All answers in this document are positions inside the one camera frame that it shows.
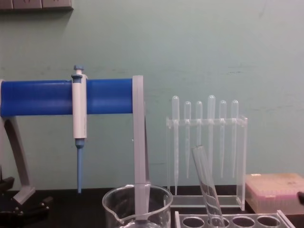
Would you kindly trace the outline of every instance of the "electrical outlet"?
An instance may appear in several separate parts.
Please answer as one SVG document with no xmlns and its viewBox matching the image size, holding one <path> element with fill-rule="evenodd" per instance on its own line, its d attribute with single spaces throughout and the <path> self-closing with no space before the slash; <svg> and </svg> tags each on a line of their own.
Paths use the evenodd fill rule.
<svg viewBox="0 0 304 228">
<path fill-rule="evenodd" d="M 12 10 L 13 0 L 0 0 L 0 10 Z"/>
<path fill-rule="evenodd" d="M 43 8 L 72 8 L 71 0 L 42 0 Z"/>
<path fill-rule="evenodd" d="M 41 0 L 13 0 L 14 9 L 41 9 Z"/>
</svg>

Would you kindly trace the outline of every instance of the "plastic dropper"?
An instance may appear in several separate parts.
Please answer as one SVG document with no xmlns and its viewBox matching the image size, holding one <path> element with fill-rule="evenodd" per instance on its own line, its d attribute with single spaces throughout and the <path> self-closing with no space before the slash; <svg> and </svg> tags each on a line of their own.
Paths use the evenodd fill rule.
<svg viewBox="0 0 304 228">
<path fill-rule="evenodd" d="M 237 156 L 237 119 L 238 119 L 238 101 L 234 100 L 231 103 L 231 118 L 233 119 L 232 125 L 232 176 L 235 175 L 236 156 Z"/>
<path fill-rule="evenodd" d="M 208 97 L 208 115 L 207 118 L 209 120 L 208 127 L 208 159 L 210 164 L 210 173 L 212 174 L 212 164 L 213 164 L 213 124 L 215 117 L 215 96 L 210 95 Z"/>
<path fill-rule="evenodd" d="M 177 195 L 177 184 L 179 180 L 179 121 L 180 121 L 180 99 L 178 96 L 172 98 L 172 120 L 174 134 L 174 185 Z"/>
<path fill-rule="evenodd" d="M 171 164 L 171 159 L 170 159 L 170 126 L 169 126 L 169 118 L 167 117 L 167 130 L 166 130 L 166 135 L 167 135 L 167 144 L 166 144 L 166 150 L 167 150 L 167 189 L 170 190 L 171 186 L 171 175 L 170 175 L 170 164 Z"/>
<path fill-rule="evenodd" d="M 196 145 L 201 145 L 201 120 L 203 119 L 203 103 L 201 101 L 198 101 L 196 103 L 196 113 L 195 118 L 197 121 L 197 127 L 196 127 Z"/>
<path fill-rule="evenodd" d="M 223 178 L 224 170 L 224 154 L 225 154 L 225 119 L 227 117 L 227 103 L 226 101 L 220 101 L 219 103 L 219 118 L 221 121 L 219 131 L 219 155 L 221 165 L 221 178 Z"/>
<path fill-rule="evenodd" d="M 189 158 L 190 158 L 190 120 L 191 120 L 191 102 L 185 102 L 184 108 L 184 117 L 185 117 L 185 130 L 186 130 L 186 141 L 185 141 L 185 155 L 186 155 L 186 174 L 189 178 Z"/>
</svg>

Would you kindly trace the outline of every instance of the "micropipette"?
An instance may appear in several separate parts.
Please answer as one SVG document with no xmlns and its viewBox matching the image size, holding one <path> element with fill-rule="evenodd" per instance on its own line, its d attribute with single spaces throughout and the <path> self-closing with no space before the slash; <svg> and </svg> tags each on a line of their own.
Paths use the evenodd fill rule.
<svg viewBox="0 0 304 228">
<path fill-rule="evenodd" d="M 172 120 L 174 132 L 174 185 L 177 195 L 177 183 L 179 180 L 179 121 L 180 121 L 180 99 L 178 96 L 172 98 Z"/>
<path fill-rule="evenodd" d="M 74 66 L 76 74 L 72 75 L 72 103 L 73 103 L 73 136 L 77 148 L 77 192 L 81 193 L 82 185 L 82 152 L 86 139 L 86 80 L 82 74 L 83 66 Z"/>
<path fill-rule="evenodd" d="M 233 118 L 232 125 L 232 176 L 235 174 L 236 156 L 237 156 L 237 119 L 238 119 L 238 101 L 234 100 L 231 103 L 231 118 Z"/>
<path fill-rule="evenodd" d="M 224 169 L 224 153 L 225 153 L 225 119 L 227 117 L 227 103 L 226 101 L 220 101 L 219 103 L 219 118 L 221 121 L 219 132 L 219 155 L 221 164 L 221 178 L 223 178 Z"/>
<path fill-rule="evenodd" d="M 196 113 L 195 117 L 197 120 L 197 127 L 196 127 L 196 145 L 201 145 L 201 120 L 203 119 L 203 103 L 198 101 L 196 103 Z"/>
<path fill-rule="evenodd" d="M 191 120 L 191 102 L 185 102 L 184 108 L 184 117 L 185 117 L 185 129 L 186 129 L 186 141 L 185 141 L 185 155 L 186 155 L 186 174 L 189 178 L 189 156 L 190 156 L 190 120 Z"/>
<path fill-rule="evenodd" d="M 215 117 L 215 96 L 210 95 L 208 97 L 208 121 L 209 121 L 209 136 L 208 136 L 208 159 L 210 163 L 210 172 L 212 173 L 212 164 L 213 164 L 213 124 Z"/>
</svg>

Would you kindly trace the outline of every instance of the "mint green wall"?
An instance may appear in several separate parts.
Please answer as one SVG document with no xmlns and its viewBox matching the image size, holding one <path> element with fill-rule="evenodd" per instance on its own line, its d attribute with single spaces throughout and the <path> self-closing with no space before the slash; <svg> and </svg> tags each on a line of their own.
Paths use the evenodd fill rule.
<svg viewBox="0 0 304 228">
<path fill-rule="evenodd" d="M 0 77 L 69 79 L 74 64 L 91 79 L 144 75 L 151 180 L 159 185 L 166 184 L 173 95 L 239 100 L 249 118 L 247 172 L 304 174 L 302 0 L 75 0 L 74 7 L 0 15 Z M 75 188 L 72 118 L 18 121 L 35 186 Z M 133 182 L 132 122 L 130 115 L 88 118 L 84 187 Z M 16 177 L 7 142 L 5 149 L 4 174 Z"/>
</svg>

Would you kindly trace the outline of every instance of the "blue pipette tip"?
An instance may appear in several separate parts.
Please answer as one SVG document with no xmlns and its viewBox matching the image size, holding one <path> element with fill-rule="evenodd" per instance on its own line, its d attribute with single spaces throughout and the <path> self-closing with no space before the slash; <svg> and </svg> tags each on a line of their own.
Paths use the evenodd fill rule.
<svg viewBox="0 0 304 228">
<path fill-rule="evenodd" d="M 77 192 L 81 193 L 82 186 L 82 148 L 77 149 Z"/>
</svg>

